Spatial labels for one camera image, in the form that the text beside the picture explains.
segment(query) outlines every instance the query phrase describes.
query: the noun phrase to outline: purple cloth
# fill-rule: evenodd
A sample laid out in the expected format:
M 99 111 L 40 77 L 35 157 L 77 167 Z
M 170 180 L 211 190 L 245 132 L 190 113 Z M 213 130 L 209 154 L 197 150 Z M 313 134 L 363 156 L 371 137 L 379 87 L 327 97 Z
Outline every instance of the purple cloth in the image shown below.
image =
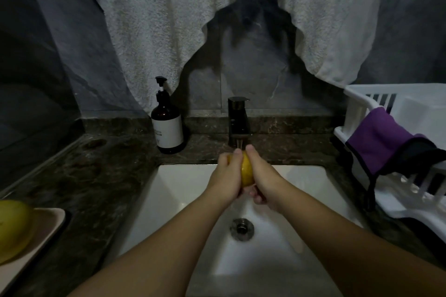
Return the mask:
M 414 137 L 424 135 L 412 135 L 396 123 L 383 107 L 378 107 L 362 120 L 346 144 L 354 149 L 352 152 L 356 156 L 360 156 L 362 162 L 359 161 L 363 168 L 366 167 L 365 171 L 375 176 L 398 148 Z

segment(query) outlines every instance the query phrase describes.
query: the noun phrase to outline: white towel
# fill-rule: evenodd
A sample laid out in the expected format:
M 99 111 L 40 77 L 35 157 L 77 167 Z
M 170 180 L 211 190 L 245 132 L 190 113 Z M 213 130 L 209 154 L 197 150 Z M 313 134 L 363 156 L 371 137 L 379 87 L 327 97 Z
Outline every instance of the white towel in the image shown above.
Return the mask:
M 165 76 L 174 91 L 183 66 L 206 41 L 206 24 L 234 0 L 97 1 L 128 87 L 150 113 L 157 105 L 154 77 Z M 308 71 L 338 87 L 354 81 L 371 49 L 379 0 L 283 0 L 279 6 L 304 34 L 296 54 Z

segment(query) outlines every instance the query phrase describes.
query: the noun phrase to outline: soap dish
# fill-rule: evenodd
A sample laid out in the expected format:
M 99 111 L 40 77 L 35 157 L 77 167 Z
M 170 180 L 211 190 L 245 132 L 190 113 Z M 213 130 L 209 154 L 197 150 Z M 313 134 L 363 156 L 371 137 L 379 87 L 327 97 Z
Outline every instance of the soap dish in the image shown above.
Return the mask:
M 35 208 L 36 234 L 30 244 L 16 257 L 0 265 L 0 296 L 58 231 L 65 221 L 65 211 L 59 208 Z

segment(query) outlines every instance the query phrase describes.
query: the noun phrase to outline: countertop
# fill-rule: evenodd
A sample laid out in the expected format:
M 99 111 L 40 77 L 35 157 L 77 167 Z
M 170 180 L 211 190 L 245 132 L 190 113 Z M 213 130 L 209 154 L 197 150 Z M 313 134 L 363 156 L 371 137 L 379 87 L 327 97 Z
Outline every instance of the countertop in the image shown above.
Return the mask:
M 380 209 L 362 209 L 364 190 L 337 162 L 332 134 L 255 134 L 251 142 L 271 164 L 321 165 L 363 213 L 380 237 L 439 265 L 434 255 L 401 221 Z M 86 134 L 52 161 L 17 183 L 10 199 L 34 207 L 59 207 L 70 215 L 64 228 L 22 273 L 8 296 L 66 296 L 93 275 L 119 226 L 151 172 L 161 164 L 212 164 L 226 145 L 227 134 L 193 134 L 175 155 L 156 149 L 152 134 Z

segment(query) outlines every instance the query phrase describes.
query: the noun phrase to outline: dish rack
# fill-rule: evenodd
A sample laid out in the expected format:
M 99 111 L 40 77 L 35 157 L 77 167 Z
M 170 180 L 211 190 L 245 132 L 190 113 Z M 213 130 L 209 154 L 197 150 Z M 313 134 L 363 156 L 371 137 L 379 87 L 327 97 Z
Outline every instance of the dish rack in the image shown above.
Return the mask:
M 349 85 L 344 93 L 349 97 L 345 122 L 334 130 L 344 144 L 365 116 L 381 106 L 410 133 L 424 134 L 438 148 L 446 149 L 446 84 Z M 368 177 L 352 156 L 351 172 L 367 188 Z M 446 243 L 445 178 L 446 161 L 410 178 L 398 173 L 379 176 L 376 203 L 390 217 L 411 217 L 424 223 Z

